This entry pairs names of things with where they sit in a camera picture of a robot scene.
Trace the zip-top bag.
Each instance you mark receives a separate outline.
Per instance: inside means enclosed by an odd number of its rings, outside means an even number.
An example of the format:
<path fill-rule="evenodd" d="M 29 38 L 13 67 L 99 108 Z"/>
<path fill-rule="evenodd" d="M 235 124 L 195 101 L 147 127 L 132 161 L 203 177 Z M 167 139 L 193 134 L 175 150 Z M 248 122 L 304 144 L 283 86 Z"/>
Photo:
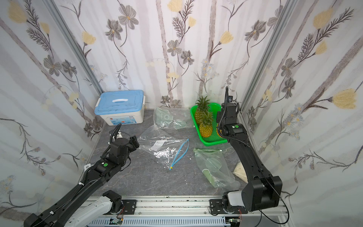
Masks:
<path fill-rule="evenodd" d="M 153 120 L 154 125 L 161 129 L 180 130 L 194 127 L 189 108 L 156 107 Z"/>
<path fill-rule="evenodd" d="M 189 150 L 189 139 L 172 137 L 155 125 L 146 129 L 139 137 L 140 149 L 152 155 L 166 168 L 172 170 Z"/>
<path fill-rule="evenodd" d="M 199 169 L 214 188 L 226 191 L 240 188 L 241 184 L 229 170 L 221 149 L 194 148 L 193 151 Z"/>

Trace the pineapple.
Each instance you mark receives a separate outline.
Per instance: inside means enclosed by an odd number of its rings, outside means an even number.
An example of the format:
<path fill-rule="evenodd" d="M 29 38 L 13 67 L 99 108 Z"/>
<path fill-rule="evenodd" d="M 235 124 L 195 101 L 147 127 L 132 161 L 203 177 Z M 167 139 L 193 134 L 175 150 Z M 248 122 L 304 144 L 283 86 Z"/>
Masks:
<path fill-rule="evenodd" d="M 216 131 L 217 131 L 217 135 L 222 138 L 222 136 L 220 135 L 220 129 L 219 129 L 218 123 L 216 124 Z"/>
<path fill-rule="evenodd" d="M 202 96 L 197 99 L 197 109 L 195 111 L 194 117 L 198 125 L 201 124 L 203 115 L 209 111 L 209 104 L 210 100 L 208 99 L 208 96 Z"/>
<path fill-rule="evenodd" d="M 213 113 L 207 112 L 202 117 L 202 122 L 199 125 L 199 132 L 202 138 L 208 138 L 213 132 Z"/>

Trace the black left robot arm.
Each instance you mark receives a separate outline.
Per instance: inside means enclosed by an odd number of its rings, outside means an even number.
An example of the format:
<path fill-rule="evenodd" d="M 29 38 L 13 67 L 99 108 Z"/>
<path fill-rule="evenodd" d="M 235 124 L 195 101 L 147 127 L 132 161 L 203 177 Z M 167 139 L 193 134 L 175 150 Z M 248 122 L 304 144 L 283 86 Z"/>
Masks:
<path fill-rule="evenodd" d="M 94 165 L 86 167 L 78 184 L 49 209 L 27 217 L 25 227 L 83 227 L 102 214 L 123 209 L 122 197 L 111 190 L 91 206 L 79 209 L 96 190 L 131 164 L 130 153 L 140 145 L 136 136 L 120 135 L 121 126 L 118 124 L 111 132 L 108 147 Z"/>

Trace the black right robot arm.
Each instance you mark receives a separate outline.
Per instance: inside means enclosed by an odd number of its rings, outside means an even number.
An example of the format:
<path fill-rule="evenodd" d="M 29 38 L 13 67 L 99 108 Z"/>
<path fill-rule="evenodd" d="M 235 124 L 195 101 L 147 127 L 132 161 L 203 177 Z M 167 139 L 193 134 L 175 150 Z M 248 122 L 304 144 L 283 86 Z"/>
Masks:
<path fill-rule="evenodd" d="M 280 201 L 282 180 L 273 176 L 265 167 L 250 143 L 245 127 L 237 122 L 238 105 L 233 102 L 226 88 L 225 100 L 217 113 L 217 134 L 226 139 L 242 163 L 247 176 L 247 185 L 239 191 L 224 193 L 224 209 L 244 208 L 259 211 L 277 207 Z"/>

